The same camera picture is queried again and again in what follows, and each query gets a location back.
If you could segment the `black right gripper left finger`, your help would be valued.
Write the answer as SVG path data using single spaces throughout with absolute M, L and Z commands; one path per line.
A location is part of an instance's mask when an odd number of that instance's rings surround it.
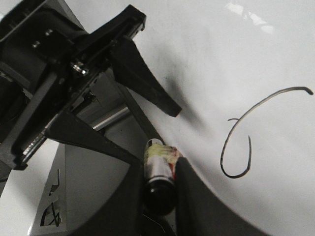
M 141 234 L 143 164 L 135 159 L 109 200 L 72 236 L 139 236 Z

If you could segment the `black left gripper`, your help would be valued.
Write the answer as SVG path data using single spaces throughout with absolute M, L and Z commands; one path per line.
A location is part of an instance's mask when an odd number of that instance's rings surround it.
M 92 33 L 60 4 L 18 4 L 0 22 L 0 168 L 24 170 L 47 140 L 97 151 L 129 164 L 140 160 L 75 114 L 110 51 L 141 31 L 132 5 Z

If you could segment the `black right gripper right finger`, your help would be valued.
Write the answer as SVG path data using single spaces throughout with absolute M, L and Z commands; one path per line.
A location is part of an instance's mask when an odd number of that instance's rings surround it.
M 180 157 L 175 168 L 176 227 L 179 236 L 265 236 L 227 207 Z

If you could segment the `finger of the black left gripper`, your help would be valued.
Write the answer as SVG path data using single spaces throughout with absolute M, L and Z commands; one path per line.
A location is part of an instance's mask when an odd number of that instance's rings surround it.
M 134 41 L 123 36 L 110 51 L 116 82 L 131 89 L 171 117 L 182 110 L 144 62 Z

